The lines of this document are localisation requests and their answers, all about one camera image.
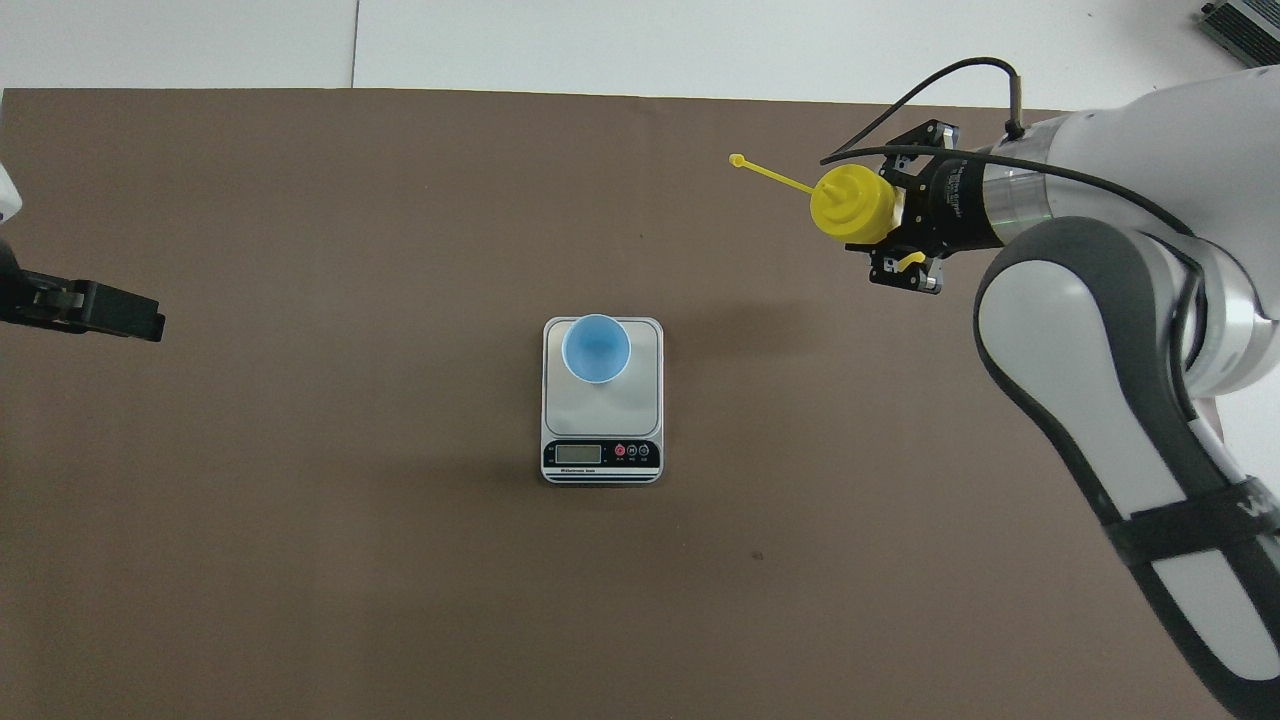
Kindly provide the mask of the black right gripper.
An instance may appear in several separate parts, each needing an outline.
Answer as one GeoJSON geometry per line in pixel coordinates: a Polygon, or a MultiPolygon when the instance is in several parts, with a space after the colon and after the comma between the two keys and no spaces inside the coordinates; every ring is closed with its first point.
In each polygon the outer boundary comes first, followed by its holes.
{"type": "Polygon", "coordinates": [[[867,250],[869,281],[937,295],[945,287],[945,258],[1004,245],[988,218],[982,160],[959,158],[960,131],[927,120],[884,146],[878,191],[919,193],[911,210],[911,243],[886,240],[867,250]]]}

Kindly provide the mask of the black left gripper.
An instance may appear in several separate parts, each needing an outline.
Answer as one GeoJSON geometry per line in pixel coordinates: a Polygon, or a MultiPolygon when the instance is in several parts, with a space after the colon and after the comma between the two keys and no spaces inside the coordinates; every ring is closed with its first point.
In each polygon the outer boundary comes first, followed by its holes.
{"type": "Polygon", "coordinates": [[[68,334],[91,331],[154,343],[163,340],[166,318],[157,300],[96,281],[81,282],[79,291],[73,284],[47,279],[31,283],[9,243],[0,240],[0,322],[13,325],[28,322],[68,334]]]}

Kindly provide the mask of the yellow squeeze bottle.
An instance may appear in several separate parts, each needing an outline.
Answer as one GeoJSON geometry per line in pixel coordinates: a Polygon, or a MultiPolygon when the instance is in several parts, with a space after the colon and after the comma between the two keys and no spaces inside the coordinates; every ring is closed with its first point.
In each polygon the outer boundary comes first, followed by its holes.
{"type": "Polygon", "coordinates": [[[736,169],[749,170],[804,193],[813,225],[854,252],[863,252],[872,268],[910,272],[927,268],[923,251],[908,251],[896,259],[882,251],[872,259],[874,246],[888,238],[901,222],[900,193],[878,172],[861,165],[841,165],[826,172],[814,184],[806,184],[762,167],[740,152],[728,155],[736,169]]]}

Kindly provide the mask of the light blue plastic cup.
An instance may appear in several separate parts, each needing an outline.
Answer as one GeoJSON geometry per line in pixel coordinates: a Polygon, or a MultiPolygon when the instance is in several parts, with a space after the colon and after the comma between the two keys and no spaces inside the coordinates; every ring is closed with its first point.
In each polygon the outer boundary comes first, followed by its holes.
{"type": "Polygon", "coordinates": [[[620,320],[590,314],[570,323],[561,355],[571,375],[589,384],[604,384],[626,370],[632,345],[620,320]]]}

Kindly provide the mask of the silver digital kitchen scale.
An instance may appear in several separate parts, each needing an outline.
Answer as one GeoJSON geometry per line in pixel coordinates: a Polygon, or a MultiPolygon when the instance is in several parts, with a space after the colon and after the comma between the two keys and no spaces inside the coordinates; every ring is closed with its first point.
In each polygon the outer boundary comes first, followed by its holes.
{"type": "Polygon", "coordinates": [[[540,471],[557,486],[646,486],[666,469],[664,331],[649,316],[616,318],[632,355],[614,380],[589,384],[568,373],[561,342],[581,316],[543,328],[540,471]]]}

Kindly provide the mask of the grey ribbed metal device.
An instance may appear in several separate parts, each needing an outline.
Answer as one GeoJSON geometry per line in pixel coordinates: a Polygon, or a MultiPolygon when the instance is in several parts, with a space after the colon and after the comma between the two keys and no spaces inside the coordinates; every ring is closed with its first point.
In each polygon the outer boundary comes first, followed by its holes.
{"type": "Polygon", "coordinates": [[[1210,0],[1197,27],[1245,68],[1280,65],[1280,0],[1210,0]]]}

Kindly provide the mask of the brown paper table mat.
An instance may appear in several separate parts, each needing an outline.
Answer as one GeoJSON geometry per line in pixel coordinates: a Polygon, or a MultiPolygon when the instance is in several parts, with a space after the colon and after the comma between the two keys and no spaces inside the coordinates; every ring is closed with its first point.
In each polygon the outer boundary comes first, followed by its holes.
{"type": "Polygon", "coordinates": [[[972,338],[800,181],[874,108],[9,88],[0,720],[1229,720],[972,338]],[[664,331],[666,469],[540,471],[543,328],[664,331]]]}

